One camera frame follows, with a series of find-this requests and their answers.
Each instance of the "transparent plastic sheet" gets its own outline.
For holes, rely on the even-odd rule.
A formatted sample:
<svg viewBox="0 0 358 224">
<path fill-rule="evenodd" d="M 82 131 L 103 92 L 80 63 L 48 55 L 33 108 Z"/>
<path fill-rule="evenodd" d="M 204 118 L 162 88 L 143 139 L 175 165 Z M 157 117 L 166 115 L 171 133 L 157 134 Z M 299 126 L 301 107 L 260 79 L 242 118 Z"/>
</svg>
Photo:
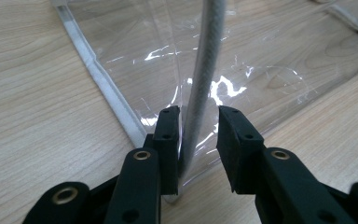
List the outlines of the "transparent plastic sheet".
<svg viewBox="0 0 358 224">
<path fill-rule="evenodd" d="M 202 1 L 51 0 L 136 147 L 158 112 L 186 111 Z M 219 162 L 217 105 L 265 133 L 358 74 L 358 0 L 227 0 L 220 56 L 182 183 Z"/>
</svg>

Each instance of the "white plastic edge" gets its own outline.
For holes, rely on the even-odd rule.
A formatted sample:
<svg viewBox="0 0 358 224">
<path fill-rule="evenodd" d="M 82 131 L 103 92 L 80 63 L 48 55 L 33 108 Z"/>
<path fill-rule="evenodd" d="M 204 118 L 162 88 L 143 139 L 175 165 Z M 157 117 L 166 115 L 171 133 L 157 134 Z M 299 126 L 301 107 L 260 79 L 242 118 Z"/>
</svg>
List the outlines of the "white plastic edge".
<svg viewBox="0 0 358 224">
<path fill-rule="evenodd" d="M 66 0 L 50 0 L 56 7 L 66 32 L 71 37 L 80 58 L 89 70 L 89 74 L 100 88 L 104 98 L 115 112 L 118 120 L 135 147 L 142 147 L 146 130 L 133 113 L 130 105 L 120 90 L 96 59 L 96 55 L 78 27 L 75 18 L 69 10 Z"/>
</svg>

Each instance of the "gray cable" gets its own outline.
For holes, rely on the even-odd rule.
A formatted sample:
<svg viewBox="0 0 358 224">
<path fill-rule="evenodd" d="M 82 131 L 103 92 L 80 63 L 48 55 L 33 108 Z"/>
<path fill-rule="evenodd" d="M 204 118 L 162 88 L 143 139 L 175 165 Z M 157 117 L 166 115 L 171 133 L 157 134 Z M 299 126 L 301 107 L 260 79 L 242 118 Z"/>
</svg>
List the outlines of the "gray cable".
<svg viewBox="0 0 358 224">
<path fill-rule="evenodd" d="M 200 42 L 180 150 L 179 176 L 182 182 L 186 177 L 200 134 L 206 100 L 211 88 L 219 52 L 225 16 L 225 3 L 225 0 L 203 1 Z"/>
</svg>

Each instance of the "screw hole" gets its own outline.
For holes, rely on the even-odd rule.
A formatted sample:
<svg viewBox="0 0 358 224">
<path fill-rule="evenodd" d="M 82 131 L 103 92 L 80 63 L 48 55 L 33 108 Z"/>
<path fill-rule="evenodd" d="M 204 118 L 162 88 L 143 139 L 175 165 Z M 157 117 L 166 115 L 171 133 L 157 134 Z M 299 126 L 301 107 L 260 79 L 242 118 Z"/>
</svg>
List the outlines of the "screw hole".
<svg viewBox="0 0 358 224">
<path fill-rule="evenodd" d="M 271 152 L 271 155 L 279 160 L 289 160 L 290 156 L 286 152 L 282 152 L 279 150 L 274 150 Z"/>
<path fill-rule="evenodd" d="M 138 219 L 139 217 L 139 212 L 135 209 L 132 210 L 128 210 L 126 212 L 123 213 L 123 216 L 121 217 L 123 219 L 123 221 L 127 222 L 127 223 L 132 223 L 134 221 L 136 221 L 136 219 Z"/>
<path fill-rule="evenodd" d="M 318 212 L 318 218 L 324 222 L 327 223 L 336 223 L 337 219 L 335 216 L 333 216 L 333 214 L 331 214 L 330 212 L 327 212 L 325 210 L 320 210 Z"/>
<path fill-rule="evenodd" d="M 139 151 L 139 152 L 133 154 L 133 158 L 135 158 L 138 161 L 147 160 L 147 158 L 149 158 L 150 156 L 151 156 L 150 152 L 148 152 L 148 151 Z"/>
<path fill-rule="evenodd" d="M 67 187 L 57 191 L 52 198 L 55 204 L 65 204 L 71 202 L 78 194 L 78 190 L 74 187 Z"/>
</svg>

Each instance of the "wooden table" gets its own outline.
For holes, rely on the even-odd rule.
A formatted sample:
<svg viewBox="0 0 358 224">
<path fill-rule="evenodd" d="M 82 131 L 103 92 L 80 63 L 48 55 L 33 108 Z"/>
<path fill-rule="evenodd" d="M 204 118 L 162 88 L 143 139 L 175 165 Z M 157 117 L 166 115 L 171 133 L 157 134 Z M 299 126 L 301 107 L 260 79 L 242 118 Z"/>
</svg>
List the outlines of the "wooden table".
<svg viewBox="0 0 358 224">
<path fill-rule="evenodd" d="M 322 182 L 358 181 L 358 76 L 282 123 L 269 147 L 294 151 Z M 49 1 L 0 1 L 0 223 L 21 223 L 63 181 L 94 188 L 133 149 Z M 162 223 L 258 223 L 221 164 L 163 203 Z"/>
</svg>

